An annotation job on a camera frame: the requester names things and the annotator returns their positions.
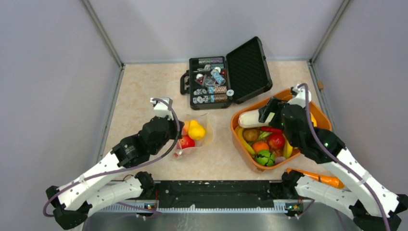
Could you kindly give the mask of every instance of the case lid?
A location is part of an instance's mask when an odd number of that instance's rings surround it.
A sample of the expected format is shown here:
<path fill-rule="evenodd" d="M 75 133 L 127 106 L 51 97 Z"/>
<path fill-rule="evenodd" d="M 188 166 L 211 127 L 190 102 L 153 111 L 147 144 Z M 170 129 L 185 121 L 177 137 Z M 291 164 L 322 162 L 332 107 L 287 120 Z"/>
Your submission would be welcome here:
<path fill-rule="evenodd" d="M 262 42 L 258 37 L 228 53 L 226 60 L 234 103 L 243 103 L 272 88 Z"/>

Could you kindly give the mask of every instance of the marble tabletop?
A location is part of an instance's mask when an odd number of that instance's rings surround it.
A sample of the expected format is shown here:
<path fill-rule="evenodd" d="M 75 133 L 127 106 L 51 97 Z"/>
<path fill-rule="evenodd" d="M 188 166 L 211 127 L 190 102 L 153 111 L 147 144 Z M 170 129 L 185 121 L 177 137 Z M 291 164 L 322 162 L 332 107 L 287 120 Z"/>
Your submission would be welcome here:
<path fill-rule="evenodd" d="M 307 83 L 313 101 L 319 105 L 306 61 L 270 61 L 268 68 L 273 82 L 270 91 L 242 104 L 232 104 L 227 109 L 194 111 L 189 105 L 189 95 L 181 95 L 179 90 L 179 80 L 188 69 L 188 63 L 126 65 L 104 153 L 108 153 L 122 138 L 136 134 L 154 117 L 151 97 L 170 97 L 178 117 L 208 113 L 214 140 L 184 158 L 175 159 L 169 154 L 130 174 L 147 171 L 155 180 L 279 180 L 285 169 L 290 167 L 331 176 L 330 172 L 303 155 L 275 170 L 254 172 L 236 151 L 229 124 L 237 111 L 297 83 Z M 151 160 L 159 157 L 170 145 L 171 141 Z"/>

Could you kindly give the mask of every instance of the poker chip case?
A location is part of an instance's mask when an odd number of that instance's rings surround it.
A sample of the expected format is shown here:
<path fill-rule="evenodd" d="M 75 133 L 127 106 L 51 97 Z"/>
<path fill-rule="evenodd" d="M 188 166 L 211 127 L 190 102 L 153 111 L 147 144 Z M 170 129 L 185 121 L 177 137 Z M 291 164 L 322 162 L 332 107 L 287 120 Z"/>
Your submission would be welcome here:
<path fill-rule="evenodd" d="M 254 37 L 224 56 L 191 58 L 180 79 L 194 110 L 227 108 L 272 88 L 262 42 Z"/>

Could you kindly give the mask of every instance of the red chili pepper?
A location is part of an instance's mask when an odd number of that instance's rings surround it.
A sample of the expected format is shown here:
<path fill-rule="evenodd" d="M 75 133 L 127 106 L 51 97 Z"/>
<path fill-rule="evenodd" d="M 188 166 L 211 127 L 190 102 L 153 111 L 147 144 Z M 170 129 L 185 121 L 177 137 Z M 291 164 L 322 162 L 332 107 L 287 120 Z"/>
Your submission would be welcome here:
<path fill-rule="evenodd" d="M 279 133 L 279 134 L 283 133 L 282 130 L 279 130 L 277 128 L 272 128 L 272 127 L 261 127 L 261 131 L 273 132 L 273 133 Z"/>

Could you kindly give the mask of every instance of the orange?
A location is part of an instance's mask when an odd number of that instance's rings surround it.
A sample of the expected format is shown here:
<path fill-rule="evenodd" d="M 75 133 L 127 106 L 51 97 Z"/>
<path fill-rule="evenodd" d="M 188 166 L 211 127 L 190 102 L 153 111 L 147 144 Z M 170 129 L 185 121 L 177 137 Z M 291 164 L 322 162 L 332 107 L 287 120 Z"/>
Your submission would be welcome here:
<path fill-rule="evenodd" d="M 258 153 L 262 150 L 268 150 L 269 151 L 269 145 L 266 142 L 263 141 L 258 141 L 254 144 L 252 144 L 252 148 L 255 151 L 255 153 Z"/>

